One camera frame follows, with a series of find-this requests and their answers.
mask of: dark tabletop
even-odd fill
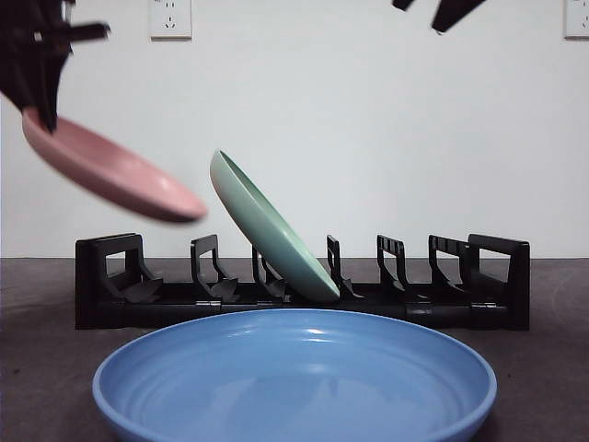
[[[147,263],[167,281],[190,278],[185,260]],[[247,266],[226,265],[239,276]],[[500,260],[484,266],[505,270]],[[377,280],[376,269],[374,260],[343,263],[357,281]],[[408,269],[410,279],[427,280],[426,260],[408,260]],[[108,354],[150,331],[75,330],[73,260],[2,260],[1,313],[1,440],[116,440],[91,379]],[[481,353],[497,375],[497,401],[473,440],[589,441],[589,260],[533,260],[530,313],[531,331],[442,331]]]

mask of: robotic arm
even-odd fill
[[[52,132],[57,89],[74,41],[104,39],[109,26],[71,26],[75,0],[0,0],[0,90],[20,109],[34,106]]]

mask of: blue plate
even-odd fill
[[[93,392],[124,442],[456,442],[480,427],[497,383],[437,331],[276,309],[152,332],[102,363]]]

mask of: white wall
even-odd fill
[[[317,256],[375,256],[376,233],[424,256],[427,235],[527,239],[589,256],[589,42],[562,2],[489,0],[439,37],[434,0],[195,0],[195,39],[151,42],[146,0],[80,0],[110,23],[75,46],[59,112],[172,172],[208,203],[185,227],[130,214],[36,157],[3,100],[3,254],[74,255],[77,238],[136,231],[147,256],[220,235],[248,256],[208,177],[224,149]]]

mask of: green plate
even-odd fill
[[[276,271],[302,296],[333,302],[340,291],[321,263],[256,185],[224,152],[211,161],[211,181],[227,212]]]

